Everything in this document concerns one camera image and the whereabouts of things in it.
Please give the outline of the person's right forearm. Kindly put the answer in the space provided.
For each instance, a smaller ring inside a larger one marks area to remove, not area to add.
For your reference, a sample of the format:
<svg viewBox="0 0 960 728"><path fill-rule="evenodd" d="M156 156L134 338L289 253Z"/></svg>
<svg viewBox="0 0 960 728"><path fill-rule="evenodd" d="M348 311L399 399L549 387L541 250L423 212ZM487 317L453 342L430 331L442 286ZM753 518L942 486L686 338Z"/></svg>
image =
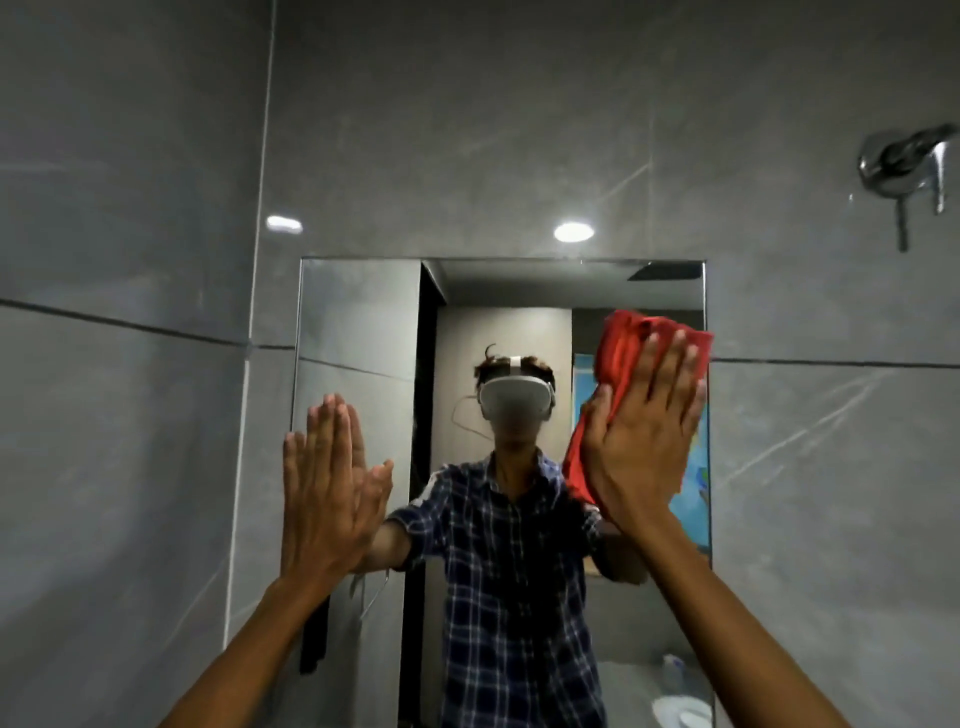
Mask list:
<svg viewBox="0 0 960 728"><path fill-rule="evenodd" d="M667 601L733 728L853 728L666 509L615 523Z"/></svg>

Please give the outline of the rectangular wall mirror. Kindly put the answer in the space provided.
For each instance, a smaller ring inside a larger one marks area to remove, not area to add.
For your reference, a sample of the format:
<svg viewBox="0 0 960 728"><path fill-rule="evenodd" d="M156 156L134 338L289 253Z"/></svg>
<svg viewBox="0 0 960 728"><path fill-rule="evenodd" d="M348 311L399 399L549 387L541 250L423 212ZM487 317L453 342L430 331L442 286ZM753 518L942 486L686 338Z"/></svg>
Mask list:
<svg viewBox="0 0 960 728"><path fill-rule="evenodd" d="M702 261L575 259L305 259L297 314L292 426L324 392L359 409L369 457L395 460L390 507L438 468L485 454L490 436L469 365L486 351L545 355L558 404L540 442L562 462L579 409L594 390L594 354L606 318L636 310L706 329ZM671 502L685 532L711 555L709 414L703 410L681 491ZM408 469L407 475L398 470ZM615 586L587 564L587 609L612 728L661 728L652 701L711 703L709 682L653 586ZM440 728L441 562L406 577L398 653L418 655L418 725ZM421 647L412 640L419 635Z"/></svg>

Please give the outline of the person's left forearm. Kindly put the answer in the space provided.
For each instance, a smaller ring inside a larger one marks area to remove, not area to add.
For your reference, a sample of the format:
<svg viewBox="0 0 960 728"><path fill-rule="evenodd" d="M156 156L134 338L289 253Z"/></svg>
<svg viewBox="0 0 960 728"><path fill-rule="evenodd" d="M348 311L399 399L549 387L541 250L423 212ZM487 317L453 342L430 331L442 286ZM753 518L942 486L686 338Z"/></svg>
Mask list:
<svg viewBox="0 0 960 728"><path fill-rule="evenodd" d="M342 569L325 569L277 578L157 728L249 728L295 637L345 576Z"/></svg>

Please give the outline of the red cleaning cloth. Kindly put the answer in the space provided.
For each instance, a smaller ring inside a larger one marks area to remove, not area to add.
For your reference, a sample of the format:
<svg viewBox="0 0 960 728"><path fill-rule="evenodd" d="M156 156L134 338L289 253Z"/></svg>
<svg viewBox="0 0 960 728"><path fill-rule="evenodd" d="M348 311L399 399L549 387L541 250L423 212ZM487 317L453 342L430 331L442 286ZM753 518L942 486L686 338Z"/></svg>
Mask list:
<svg viewBox="0 0 960 728"><path fill-rule="evenodd" d="M610 415L617 413L622 398L631 382L637 360L645 341L651 336L657 340L657 359L662 359L674 334L683 332L687 343L698 349L699 360L694 377L703 380L710 364L714 334L695 329L666 317L647 316L640 312L618 309L604 322L599 344L589 359L589 367L582 365L582 355L574 356L573 364L573 428L562 462L562 473L572 497L601 514L606 513L599 495L588 484L582 458L582 443L587 426L581 417L584 403L597 386L610 389Z"/></svg>

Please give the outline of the person's right hand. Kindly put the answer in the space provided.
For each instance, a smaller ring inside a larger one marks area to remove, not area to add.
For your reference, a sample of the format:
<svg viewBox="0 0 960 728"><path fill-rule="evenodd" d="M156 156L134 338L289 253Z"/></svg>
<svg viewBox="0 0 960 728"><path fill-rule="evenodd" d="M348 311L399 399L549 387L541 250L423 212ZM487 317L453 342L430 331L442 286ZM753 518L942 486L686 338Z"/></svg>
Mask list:
<svg viewBox="0 0 960 728"><path fill-rule="evenodd" d="M688 400L698 381L696 346L687 344ZM630 384L610 423L616 455L609 468L586 468L585 478L606 508L605 518L637 545L663 530L670 520L669 502L682 488L687 469L683 423L654 426L654 379L661 361L651 335L636 360Z"/></svg>

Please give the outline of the chrome wall tap valve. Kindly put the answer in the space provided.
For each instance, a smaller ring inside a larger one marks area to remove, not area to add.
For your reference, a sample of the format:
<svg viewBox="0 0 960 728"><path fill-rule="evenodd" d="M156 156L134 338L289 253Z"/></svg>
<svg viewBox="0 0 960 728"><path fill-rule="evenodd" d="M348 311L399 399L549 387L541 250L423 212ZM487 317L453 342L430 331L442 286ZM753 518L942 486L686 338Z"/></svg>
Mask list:
<svg viewBox="0 0 960 728"><path fill-rule="evenodd" d="M907 133L888 129L869 135L858 153L856 169L863 188L894 203L896 249L910 249L908 202L920 191L932 195L934 215L946 207L946 156L960 125L944 123Z"/></svg>

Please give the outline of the person's left hand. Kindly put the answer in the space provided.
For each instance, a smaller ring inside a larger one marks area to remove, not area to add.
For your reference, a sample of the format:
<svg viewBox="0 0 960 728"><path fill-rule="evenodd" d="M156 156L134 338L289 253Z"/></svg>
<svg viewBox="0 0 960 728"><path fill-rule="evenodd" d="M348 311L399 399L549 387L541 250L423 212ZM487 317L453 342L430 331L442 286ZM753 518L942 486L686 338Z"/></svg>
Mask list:
<svg viewBox="0 0 960 728"><path fill-rule="evenodd" d="M369 551L360 529L360 494L366 473L366 448L357 413L342 395L339 407L341 475L337 499L321 508L321 404L307 413L301 466L301 493L295 519L285 519L281 545L281 577L324 570L354 573Z"/></svg>

